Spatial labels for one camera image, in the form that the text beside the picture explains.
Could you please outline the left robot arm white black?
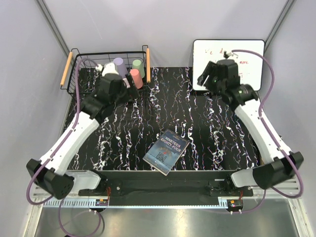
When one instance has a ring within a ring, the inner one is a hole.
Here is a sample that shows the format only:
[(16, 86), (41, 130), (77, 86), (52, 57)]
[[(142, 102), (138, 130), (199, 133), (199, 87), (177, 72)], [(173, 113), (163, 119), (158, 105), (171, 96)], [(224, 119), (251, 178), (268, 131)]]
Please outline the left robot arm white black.
[(116, 106), (139, 97), (131, 74), (119, 75), (113, 62), (97, 65), (102, 76), (99, 85), (77, 106), (69, 127), (53, 147), (39, 160), (31, 159), (26, 169), (32, 184), (53, 198), (64, 199), (70, 192), (89, 190), (102, 195), (107, 188), (106, 177), (98, 171), (68, 171), (68, 166), (86, 139), (113, 113)]

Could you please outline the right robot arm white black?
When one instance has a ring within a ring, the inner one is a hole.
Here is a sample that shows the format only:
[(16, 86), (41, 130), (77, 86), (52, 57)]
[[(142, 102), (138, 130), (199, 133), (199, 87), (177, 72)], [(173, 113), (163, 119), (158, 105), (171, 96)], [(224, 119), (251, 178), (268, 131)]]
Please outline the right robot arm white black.
[(223, 59), (209, 61), (197, 83), (212, 94), (220, 95), (225, 104), (245, 125), (260, 152), (263, 164), (236, 171), (225, 180), (228, 195), (237, 195), (243, 187), (257, 186), (263, 190), (298, 177), (303, 163), (300, 152), (293, 152), (279, 137), (263, 111), (264, 100), (248, 84), (240, 81), (238, 64), (233, 57), (238, 53), (224, 51)]

